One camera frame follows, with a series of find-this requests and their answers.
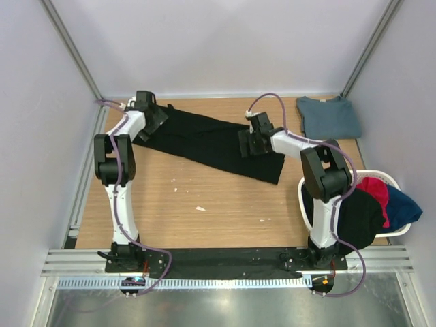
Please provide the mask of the black t-shirt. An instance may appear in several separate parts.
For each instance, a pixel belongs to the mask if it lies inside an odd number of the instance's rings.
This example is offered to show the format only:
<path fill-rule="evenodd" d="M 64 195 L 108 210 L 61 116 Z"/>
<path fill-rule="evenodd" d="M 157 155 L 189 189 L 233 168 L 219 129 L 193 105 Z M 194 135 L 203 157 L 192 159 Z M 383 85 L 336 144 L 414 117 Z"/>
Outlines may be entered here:
<path fill-rule="evenodd" d="M 224 172 L 253 178 L 273 185 L 279 183 L 285 157 L 278 153 L 244 158 L 238 133 L 247 125 L 185 112 L 172 105 L 160 106 L 168 119 L 144 141 L 134 144 L 188 160 Z"/>

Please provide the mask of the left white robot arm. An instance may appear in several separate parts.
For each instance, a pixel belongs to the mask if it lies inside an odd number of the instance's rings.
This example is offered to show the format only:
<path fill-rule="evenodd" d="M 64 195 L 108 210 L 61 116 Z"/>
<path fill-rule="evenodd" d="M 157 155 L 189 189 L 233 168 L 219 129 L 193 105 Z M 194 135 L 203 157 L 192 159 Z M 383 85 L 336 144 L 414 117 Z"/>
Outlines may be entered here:
<path fill-rule="evenodd" d="M 99 255 L 106 259 L 105 271 L 134 273 L 145 266 L 146 249 L 140 243 L 131 199 L 136 176 L 133 141 L 149 140 L 168 115 L 150 91 L 137 91 L 126 104 L 109 99 L 99 99 L 97 103 L 122 114 L 112 129 L 93 139 L 95 176 L 108 196 L 113 223 L 110 250 Z"/>

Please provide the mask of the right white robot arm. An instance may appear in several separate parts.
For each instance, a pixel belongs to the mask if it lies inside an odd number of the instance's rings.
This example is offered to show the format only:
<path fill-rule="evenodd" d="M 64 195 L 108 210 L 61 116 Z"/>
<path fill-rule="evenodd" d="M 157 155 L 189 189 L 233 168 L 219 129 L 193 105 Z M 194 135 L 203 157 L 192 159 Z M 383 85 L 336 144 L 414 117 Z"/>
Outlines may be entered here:
<path fill-rule="evenodd" d="M 275 128 L 265 112 L 247 111 L 245 118 L 250 127 L 238 134 L 243 157 L 278 153 L 300 160 L 305 187 L 313 200 L 307 261 L 317 270 L 329 266 L 339 252 L 339 207 L 352 186 L 343 152 L 334 140 L 311 140 Z"/>

